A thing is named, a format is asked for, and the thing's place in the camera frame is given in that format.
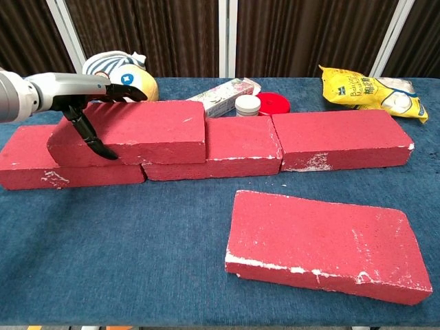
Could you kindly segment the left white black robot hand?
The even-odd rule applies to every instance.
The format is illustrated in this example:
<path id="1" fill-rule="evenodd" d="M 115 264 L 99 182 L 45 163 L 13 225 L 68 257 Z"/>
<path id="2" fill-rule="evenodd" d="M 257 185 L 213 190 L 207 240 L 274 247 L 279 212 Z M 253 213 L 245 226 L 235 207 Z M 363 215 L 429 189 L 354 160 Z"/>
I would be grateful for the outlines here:
<path id="1" fill-rule="evenodd" d="M 115 84 L 103 76 L 48 72 L 28 76 L 25 80 L 38 92 L 39 111 L 62 112 L 86 145 L 107 160 L 116 160 L 118 155 L 97 136 L 83 110 L 92 100 L 123 102 L 130 98 L 139 102 L 148 99 L 137 87 Z"/>

